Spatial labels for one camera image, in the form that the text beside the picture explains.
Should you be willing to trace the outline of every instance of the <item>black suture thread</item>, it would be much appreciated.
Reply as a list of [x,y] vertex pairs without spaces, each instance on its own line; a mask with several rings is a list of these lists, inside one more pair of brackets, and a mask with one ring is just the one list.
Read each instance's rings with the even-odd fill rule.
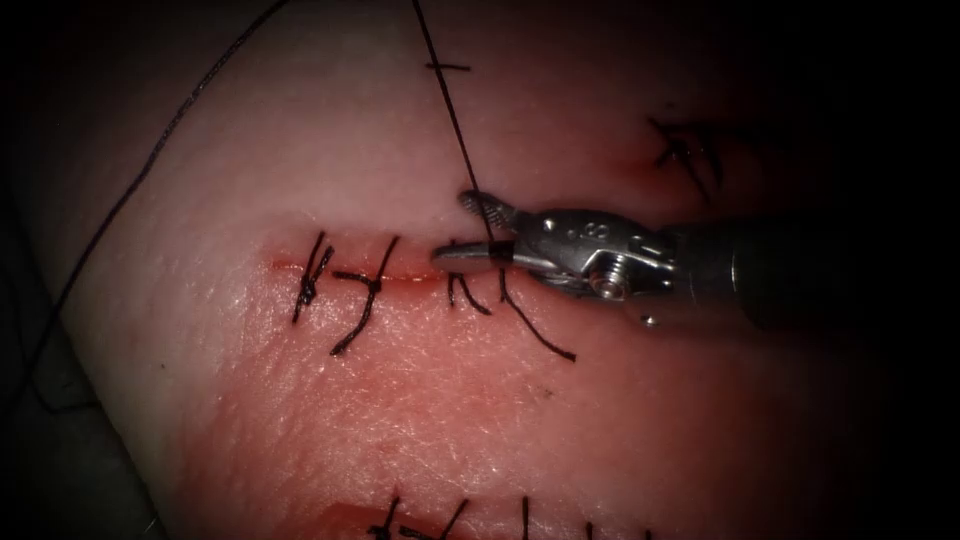
[[470,66],[461,66],[461,65],[459,65],[459,64],[433,64],[433,63],[427,63],[427,64],[424,64],[424,65],[427,66],[427,68],[429,68],[429,69],[440,68],[440,69],[455,69],[455,70],[457,70],[457,71],[470,71]]
[[450,307],[456,305],[453,301],[453,280],[456,279],[453,272],[447,272],[447,299],[450,300]]
[[[450,240],[450,245],[455,246],[457,244],[456,240]],[[448,272],[447,273],[447,298],[450,300],[450,307],[454,306],[453,298],[453,280],[460,282],[460,288],[463,290],[464,296],[467,297],[467,302],[473,307],[473,309],[479,311],[484,315],[493,315],[493,313],[483,306],[476,298],[473,297],[473,294],[470,293],[470,287],[467,287],[467,279],[463,274],[457,272]]]
[[478,302],[477,299],[473,297],[473,294],[470,293],[470,287],[467,287],[467,279],[463,276],[463,274],[454,274],[454,275],[456,275],[457,281],[460,282],[460,288],[463,289],[463,295],[467,297],[467,302],[469,302],[470,305],[473,306],[473,309],[479,311],[484,315],[493,315],[493,312],[490,311],[489,308],[487,308],[486,306]]
[[416,538],[417,540],[446,540],[447,535],[449,535],[450,531],[453,530],[453,526],[456,524],[457,518],[459,518],[460,514],[463,513],[463,509],[467,507],[468,502],[470,502],[469,499],[464,499],[460,503],[460,506],[457,507],[457,511],[453,513],[453,517],[450,518],[450,521],[447,523],[447,526],[443,529],[443,532],[440,533],[440,536],[438,536],[437,538],[433,538],[431,536],[423,534],[420,531],[411,529],[410,527],[406,527],[404,525],[400,526],[400,531],[399,531],[400,536],[406,536],[407,538]]
[[360,316],[360,322],[357,323],[357,326],[350,331],[341,339],[333,349],[330,350],[330,356],[337,356],[342,353],[350,345],[350,343],[360,335],[360,332],[367,326],[367,322],[370,320],[370,312],[373,310],[373,301],[376,300],[377,294],[383,289],[383,271],[387,268],[387,261],[390,259],[390,254],[393,253],[393,248],[397,245],[397,241],[400,240],[399,236],[394,236],[393,240],[390,241],[390,245],[387,247],[387,252],[383,255],[383,260],[380,262],[380,269],[377,270],[377,277],[375,279],[370,279],[366,276],[361,276],[360,274],[352,274],[349,272],[334,272],[333,277],[337,279],[349,279],[353,281],[359,281],[367,286],[367,302],[363,307],[363,314]]
[[29,372],[30,363],[27,361],[26,344],[23,342],[23,320],[20,318],[20,295],[17,294],[17,289],[13,285],[13,276],[10,275],[7,269],[3,267],[0,267],[0,274],[3,274],[3,281],[7,287],[7,296],[10,297],[10,311],[13,317],[10,330],[16,333],[17,353],[20,356],[20,362],[23,364],[23,369],[26,372],[30,392],[33,394],[34,398],[36,398],[37,403],[40,404],[40,408],[43,409],[43,411],[47,414],[59,415],[100,407],[100,402],[96,400],[72,403],[62,407],[54,407],[49,401],[47,401],[47,398],[44,397],[43,392],[40,391],[40,386],[37,384],[37,381],[33,378],[34,373]]
[[523,496],[521,508],[523,512],[523,540],[530,540],[530,497]]
[[227,48],[227,51],[220,56],[217,62],[210,68],[210,71],[203,76],[203,79],[197,84],[193,89],[193,92],[190,93],[190,96],[187,97],[186,101],[180,105],[180,108],[177,109],[176,114],[174,114],[173,119],[167,124],[166,129],[163,130],[163,133],[160,135],[160,139],[154,145],[153,150],[150,152],[150,155],[147,157],[146,163],[143,165],[143,168],[140,170],[140,173],[137,174],[133,182],[127,186],[126,191],[123,195],[117,200],[117,202],[110,208],[110,211],[107,212],[106,218],[103,222],[100,223],[100,226],[97,227],[96,232],[94,232],[93,237],[87,243],[86,247],[83,249],[83,253],[80,254],[80,258],[77,259],[77,263],[74,265],[73,270],[70,272],[70,276],[67,278],[67,282],[63,286],[63,290],[60,291],[60,295],[57,297],[57,301],[53,305],[53,310],[50,316],[47,318],[46,324],[44,324],[43,331],[40,333],[40,339],[37,341],[37,347],[34,350],[33,354],[30,355],[30,361],[27,366],[27,373],[21,378],[20,382],[17,384],[17,388],[14,390],[13,395],[10,396],[8,402],[4,405],[3,409],[3,418],[8,417],[16,408],[17,403],[20,401],[20,398],[23,397],[24,391],[26,391],[29,386],[29,381],[31,374],[34,369],[36,369],[37,364],[40,362],[40,354],[43,352],[43,348],[46,346],[47,341],[50,339],[50,333],[53,331],[54,325],[57,320],[60,318],[60,312],[63,311],[63,306],[67,302],[67,298],[70,296],[70,291],[73,290],[74,285],[77,282],[77,279],[80,277],[80,272],[87,264],[87,260],[90,258],[90,255],[93,254],[93,250],[100,244],[100,239],[106,233],[107,228],[113,223],[113,220],[117,217],[117,214],[120,213],[120,210],[126,206],[127,201],[133,194],[140,188],[140,185],[146,179],[147,175],[150,174],[150,171],[153,169],[153,165],[157,160],[157,156],[167,145],[167,140],[170,139],[170,136],[173,134],[174,130],[180,124],[180,121],[183,119],[183,116],[187,113],[190,107],[197,101],[200,97],[200,94],[203,92],[204,88],[213,80],[213,78],[219,73],[220,69],[230,60],[230,57],[237,52],[237,49],[242,46],[247,39],[258,29],[264,22],[267,21],[274,13],[276,13],[281,7],[284,6],[290,0],[278,0],[276,3],[271,5],[257,17],[253,23],[250,24],[247,29],[240,34],[240,37]]
[[543,335],[537,331],[537,329],[533,326],[533,323],[530,322],[530,319],[527,318],[526,313],[524,313],[523,310],[520,309],[520,306],[518,306],[517,303],[513,301],[513,298],[510,297],[510,293],[507,291],[506,272],[504,272],[502,269],[500,270],[500,299],[501,301],[505,301],[507,305],[517,312],[517,315],[520,316],[520,319],[523,320],[523,323],[527,325],[527,328],[533,332],[533,335],[537,338],[537,341],[539,341],[544,347],[550,349],[550,351],[562,356],[563,358],[570,360],[571,362],[577,361],[576,354],[570,351],[565,351],[553,343],[550,343],[547,341],[547,338],[543,337]]
[[[450,122],[453,124],[453,131],[457,136],[457,143],[460,145],[460,153],[463,154],[463,163],[467,167],[467,175],[470,177],[470,185],[473,189],[480,191],[477,184],[477,176],[473,172],[473,165],[470,164],[470,155],[467,153],[467,145],[463,142],[463,132],[460,130],[460,122],[457,120],[457,113],[453,109],[453,99],[450,97],[450,90],[447,88],[447,81],[443,77],[443,70],[440,68],[440,60],[437,59],[437,51],[433,47],[433,39],[430,37],[430,30],[427,29],[427,21],[423,16],[423,10],[420,8],[419,0],[413,0],[413,9],[417,12],[417,21],[420,23],[420,31],[423,33],[423,40],[427,45],[427,52],[430,53],[430,65],[433,66],[433,73],[437,77],[437,83],[440,85],[440,93],[443,94],[443,102],[447,106],[447,113],[450,115]],[[480,215],[483,217],[483,226],[487,231],[487,238],[493,241],[493,229],[490,227],[490,221],[487,219],[483,201],[480,202]]]
[[683,165],[683,168],[686,169],[687,174],[690,176],[690,179],[693,181],[694,185],[697,186],[697,189],[700,191],[700,195],[703,197],[704,202],[710,202],[710,194],[707,192],[706,186],[703,185],[703,181],[700,180],[700,176],[697,174],[696,169],[693,167],[693,160],[690,159],[690,149],[687,146],[687,143],[679,139],[675,139],[670,136],[669,131],[660,125],[659,122],[653,118],[647,118],[650,122],[650,125],[657,130],[657,133],[663,137],[664,142],[667,143],[667,149],[664,150],[663,154],[660,155],[654,162],[654,165],[659,168],[669,158],[675,158],[677,161]]
[[316,270],[313,273],[310,272],[310,269],[313,268],[313,261],[317,257],[317,250],[320,249],[320,244],[323,243],[323,237],[326,233],[320,231],[320,234],[317,236],[317,241],[313,244],[313,249],[310,250],[310,258],[307,259],[307,266],[303,269],[303,275],[300,276],[300,294],[297,295],[297,302],[293,307],[293,324],[297,323],[297,320],[300,319],[300,310],[303,309],[303,306],[309,306],[313,299],[317,296],[317,280],[320,279],[320,274],[323,273],[323,269],[327,267],[327,263],[330,262],[330,257],[333,257],[334,249],[333,246],[327,246],[327,249],[323,252],[323,257],[320,258],[320,264],[317,265]]
[[393,512],[397,509],[398,504],[400,504],[400,497],[394,497],[390,503],[390,510],[387,511],[387,519],[384,520],[383,525],[371,525],[370,528],[367,529],[367,534],[374,535],[374,540],[390,540],[390,524],[393,523]]
[[[473,172],[473,166],[470,164],[470,155],[467,153],[467,145],[463,141],[463,132],[460,130],[460,122],[457,121],[457,113],[453,109],[453,99],[450,97],[450,91],[447,89],[446,79],[443,77],[443,70],[440,69],[440,61],[437,59],[437,51],[433,47],[433,40],[430,37],[430,31],[427,29],[427,21],[423,16],[423,10],[420,8],[419,0],[413,0],[413,9],[417,12],[417,20],[420,23],[420,30],[423,32],[423,39],[427,45],[427,51],[430,53],[430,64],[433,66],[433,72],[437,76],[437,83],[440,85],[440,92],[443,94],[443,101],[447,106],[447,112],[450,115],[450,122],[453,123],[453,131],[457,136],[457,143],[460,145],[460,153],[463,154],[463,162],[467,168],[467,174],[470,177],[470,185],[476,191],[480,191],[480,186],[477,184],[477,177]],[[487,238],[493,242],[493,229],[490,227],[490,219],[487,217],[486,207],[483,203],[483,198],[478,197],[477,203],[480,206],[480,217],[483,219],[483,227],[487,231]],[[500,271],[500,301],[508,300],[509,294],[507,293],[507,282],[504,278],[503,270]],[[564,351],[552,343],[544,339],[539,332],[533,327],[530,323],[530,320],[527,319],[527,316],[520,310],[520,308],[513,302],[513,300],[508,300],[510,306],[516,311],[520,317],[526,323],[527,327],[533,331],[534,335],[537,336],[537,339],[540,340],[548,349],[551,351],[563,356],[564,358],[574,361],[576,355]]]

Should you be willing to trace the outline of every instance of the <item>pivot screw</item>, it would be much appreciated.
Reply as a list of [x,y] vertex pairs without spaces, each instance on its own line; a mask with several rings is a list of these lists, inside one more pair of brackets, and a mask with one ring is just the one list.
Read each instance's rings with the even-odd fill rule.
[[590,288],[604,300],[623,300],[630,296],[630,282],[622,264],[613,263],[590,272]]

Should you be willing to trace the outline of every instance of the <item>suture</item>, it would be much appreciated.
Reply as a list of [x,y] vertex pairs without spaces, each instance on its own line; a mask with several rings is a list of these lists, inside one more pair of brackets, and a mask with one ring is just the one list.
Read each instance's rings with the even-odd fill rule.
[[383,289],[383,271],[387,267],[387,261],[390,260],[390,254],[393,253],[393,248],[397,245],[397,241],[400,240],[399,236],[394,236],[393,240],[390,241],[390,245],[387,247],[387,252],[383,255],[383,260],[380,262],[380,268],[377,270],[377,277],[370,279],[366,276],[360,274],[353,274],[350,272],[334,272],[333,277],[337,279],[349,279],[352,281],[359,281],[367,286],[367,302],[363,307],[363,314],[360,316],[360,322],[357,323],[357,326],[350,331],[343,339],[341,339],[333,349],[330,350],[330,356],[337,356],[342,353],[346,348],[353,342],[353,340],[360,335],[360,332],[363,331],[367,326],[367,322],[370,321],[370,313],[373,311],[373,302],[377,298],[377,294]]

